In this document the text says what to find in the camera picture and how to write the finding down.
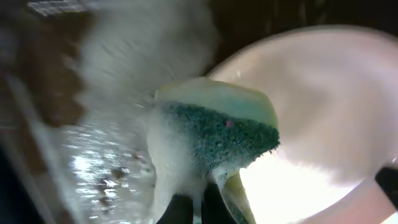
green scouring pad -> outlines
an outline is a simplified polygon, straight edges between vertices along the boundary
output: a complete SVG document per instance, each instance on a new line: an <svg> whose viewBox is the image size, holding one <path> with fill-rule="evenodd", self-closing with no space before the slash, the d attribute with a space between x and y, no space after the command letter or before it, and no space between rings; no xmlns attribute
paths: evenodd
<svg viewBox="0 0 398 224"><path fill-rule="evenodd" d="M246 167L279 145L276 113L259 91L197 78L165 86L155 98L164 121L189 136L203 169Z"/></svg>

white bowl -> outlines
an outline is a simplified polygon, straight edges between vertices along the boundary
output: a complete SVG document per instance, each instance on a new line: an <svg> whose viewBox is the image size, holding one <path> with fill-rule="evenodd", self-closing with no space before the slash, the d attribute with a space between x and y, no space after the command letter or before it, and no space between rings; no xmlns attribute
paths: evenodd
<svg viewBox="0 0 398 224"><path fill-rule="evenodd" d="M281 145L241 171L257 223L295 223L333 205L398 156L398 45L354 27L260 41L214 80L264 92Z"/></svg>

pink speck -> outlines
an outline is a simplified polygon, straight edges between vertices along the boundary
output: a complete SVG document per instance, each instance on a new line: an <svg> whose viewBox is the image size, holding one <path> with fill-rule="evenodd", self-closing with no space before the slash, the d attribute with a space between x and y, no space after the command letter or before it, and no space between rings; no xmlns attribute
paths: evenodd
<svg viewBox="0 0 398 224"><path fill-rule="evenodd" d="M232 126L232 121L227 120L227 121L226 121L226 127L227 127L227 128L230 128L231 126Z"/></svg>

sponge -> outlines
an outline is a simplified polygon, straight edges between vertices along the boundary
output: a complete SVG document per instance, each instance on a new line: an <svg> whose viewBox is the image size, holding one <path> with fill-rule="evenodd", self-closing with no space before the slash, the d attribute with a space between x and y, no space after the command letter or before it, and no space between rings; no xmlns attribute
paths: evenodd
<svg viewBox="0 0 398 224"><path fill-rule="evenodd" d="M193 199L200 215L206 176L212 174L222 189L231 174L279 145L267 96L208 78L161 88L147 121L157 173L155 213L164 212L173 194L182 194Z"/></svg>

